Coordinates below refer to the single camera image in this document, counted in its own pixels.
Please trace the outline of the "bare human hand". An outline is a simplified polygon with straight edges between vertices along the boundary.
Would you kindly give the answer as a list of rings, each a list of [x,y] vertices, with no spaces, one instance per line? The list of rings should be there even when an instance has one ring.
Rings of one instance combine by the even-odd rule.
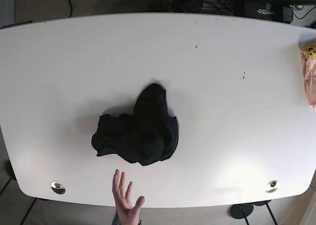
[[[141,225],[139,219],[140,210],[144,204],[145,198],[140,196],[136,204],[132,206],[130,195],[133,182],[130,182],[126,191],[124,191],[125,173],[120,173],[117,169],[113,177],[112,193],[116,206],[116,213],[113,218],[113,225]]]

